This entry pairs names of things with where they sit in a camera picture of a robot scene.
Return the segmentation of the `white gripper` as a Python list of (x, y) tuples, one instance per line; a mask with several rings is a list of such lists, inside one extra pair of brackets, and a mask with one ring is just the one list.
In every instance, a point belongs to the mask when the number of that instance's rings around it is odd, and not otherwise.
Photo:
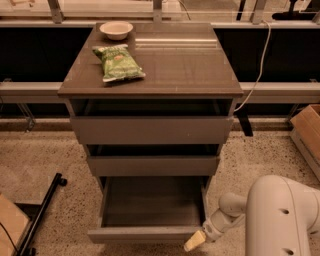
[(184, 244), (184, 250), (190, 252), (205, 241), (215, 242), (222, 237), (229, 229), (243, 225), (245, 214), (240, 213), (237, 216), (224, 213), (221, 209), (216, 210), (203, 223), (203, 231), (196, 231), (190, 239)]

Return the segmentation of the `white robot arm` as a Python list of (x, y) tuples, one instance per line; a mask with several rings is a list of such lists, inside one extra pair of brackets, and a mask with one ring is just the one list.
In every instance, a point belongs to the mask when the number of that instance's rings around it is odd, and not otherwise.
[(184, 250), (214, 242), (227, 230), (245, 226), (245, 256), (311, 256), (309, 238), (320, 234), (320, 190), (267, 175), (248, 195), (226, 193)]

